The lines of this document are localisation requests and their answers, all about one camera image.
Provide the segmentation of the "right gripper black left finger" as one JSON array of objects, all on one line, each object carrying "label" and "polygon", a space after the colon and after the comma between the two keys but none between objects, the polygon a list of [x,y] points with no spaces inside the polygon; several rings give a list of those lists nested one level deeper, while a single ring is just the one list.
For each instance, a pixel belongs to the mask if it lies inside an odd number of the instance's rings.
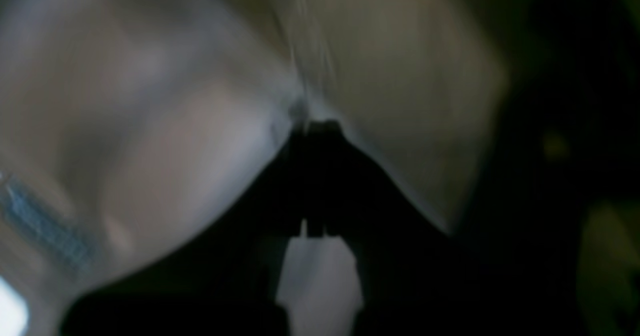
[{"label": "right gripper black left finger", "polygon": [[275,161],[194,240],[71,307],[62,336],[287,336],[275,304],[286,247],[320,237],[313,152],[323,123],[293,129]]}]

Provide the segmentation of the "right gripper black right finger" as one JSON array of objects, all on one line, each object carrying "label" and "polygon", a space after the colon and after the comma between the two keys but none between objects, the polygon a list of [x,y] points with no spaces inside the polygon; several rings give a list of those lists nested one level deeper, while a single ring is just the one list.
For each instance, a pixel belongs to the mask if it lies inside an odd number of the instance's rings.
[{"label": "right gripper black right finger", "polygon": [[586,336],[578,236],[516,244],[492,263],[428,222],[341,125],[322,139],[332,176],[326,229],[354,252],[365,300],[354,336]]}]

